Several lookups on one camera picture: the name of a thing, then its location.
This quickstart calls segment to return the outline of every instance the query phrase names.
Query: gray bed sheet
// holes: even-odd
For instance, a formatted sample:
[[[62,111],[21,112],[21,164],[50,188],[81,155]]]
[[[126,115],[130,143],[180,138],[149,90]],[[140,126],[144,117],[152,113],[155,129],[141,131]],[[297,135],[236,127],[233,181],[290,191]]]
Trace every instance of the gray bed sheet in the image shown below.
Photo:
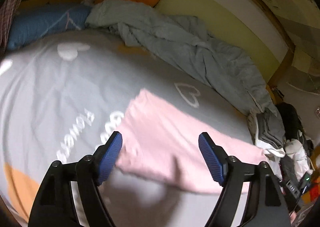
[[[216,91],[153,55],[123,53],[119,51],[122,44],[117,36],[86,29],[48,36],[8,54],[6,59],[12,66],[0,75],[0,195],[11,209],[5,163],[40,184],[52,161],[71,163],[94,153],[110,115],[124,113],[142,88],[218,131],[252,143],[245,116]],[[59,55],[58,49],[64,49],[65,56]],[[187,86],[178,90],[177,84]],[[201,93],[197,107],[192,105],[193,89]],[[73,137],[72,145],[66,142],[68,134]],[[167,188],[173,190],[128,175],[118,175],[109,182],[119,182],[106,188],[111,201],[107,207],[119,227],[125,226],[121,210],[126,211],[129,221],[138,215],[137,226],[150,226],[148,222],[154,220],[150,212],[158,208],[152,203],[161,201]],[[179,198],[174,214],[155,225],[204,226],[217,195],[172,192],[173,198]],[[158,219],[169,213],[165,207],[163,211]]]

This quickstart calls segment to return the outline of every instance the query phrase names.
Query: heart pattern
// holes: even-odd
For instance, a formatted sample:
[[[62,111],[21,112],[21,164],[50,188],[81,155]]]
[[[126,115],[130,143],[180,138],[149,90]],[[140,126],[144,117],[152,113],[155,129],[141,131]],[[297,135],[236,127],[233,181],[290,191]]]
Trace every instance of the heart pattern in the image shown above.
[[[4,59],[0,64],[0,75],[4,74],[12,66],[12,59]]]
[[[72,42],[72,43],[60,43],[57,50],[58,55],[65,61],[72,61],[78,56],[78,51],[87,51],[90,49],[88,44]]]
[[[185,83],[174,83],[174,86],[177,88],[177,90],[180,93],[181,97],[187,102],[187,104],[189,104],[193,108],[199,108],[200,105],[199,105],[197,97],[201,96],[201,93],[199,92],[199,90],[197,88],[195,88],[192,85],[185,84]],[[186,90],[188,92],[188,95],[190,95],[192,97],[194,102],[191,102],[187,98],[187,96],[182,93],[181,90]]]

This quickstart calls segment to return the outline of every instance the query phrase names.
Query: bed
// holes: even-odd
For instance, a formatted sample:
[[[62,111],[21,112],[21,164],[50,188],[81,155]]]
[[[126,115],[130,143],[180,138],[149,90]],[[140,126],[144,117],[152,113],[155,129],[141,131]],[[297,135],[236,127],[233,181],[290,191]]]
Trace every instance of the bed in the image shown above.
[[[23,0],[20,9],[81,1]],[[170,14],[194,14],[177,13],[170,4],[172,0],[162,0],[157,8]],[[259,47],[258,37],[249,34]],[[283,58],[288,48],[278,42],[273,51]],[[267,57],[274,54],[266,46],[263,51]],[[268,62],[265,80],[281,58]],[[52,161],[70,163],[94,153],[117,129],[142,89],[220,134],[252,144],[246,117],[220,94],[149,51],[126,47],[119,36],[103,29],[47,36],[8,52],[2,64],[0,195],[24,226]],[[114,169],[99,191],[117,226],[205,225],[218,193],[192,192],[156,180]],[[73,193],[80,223],[87,226],[76,184]],[[243,193],[233,226],[239,225],[245,202]]]

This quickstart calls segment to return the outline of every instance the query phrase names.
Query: striped curtain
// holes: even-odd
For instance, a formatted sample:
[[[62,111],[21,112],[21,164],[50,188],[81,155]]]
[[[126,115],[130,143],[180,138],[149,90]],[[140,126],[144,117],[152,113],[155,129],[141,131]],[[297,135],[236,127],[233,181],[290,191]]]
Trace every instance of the striped curtain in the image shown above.
[[[4,56],[12,18],[20,2],[21,0],[5,0],[0,9],[0,60]]]

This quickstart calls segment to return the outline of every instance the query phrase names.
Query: pink cloth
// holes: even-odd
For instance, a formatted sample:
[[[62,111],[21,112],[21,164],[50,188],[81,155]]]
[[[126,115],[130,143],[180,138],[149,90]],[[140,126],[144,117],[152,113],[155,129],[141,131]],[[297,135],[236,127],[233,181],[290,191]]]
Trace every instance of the pink cloth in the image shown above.
[[[124,172],[200,193],[220,193],[198,147],[198,137],[208,132],[216,145],[242,162],[267,161],[263,150],[226,136],[186,115],[172,104],[143,89],[130,102],[121,125],[123,147],[116,166]],[[247,192],[244,183],[242,192]]]

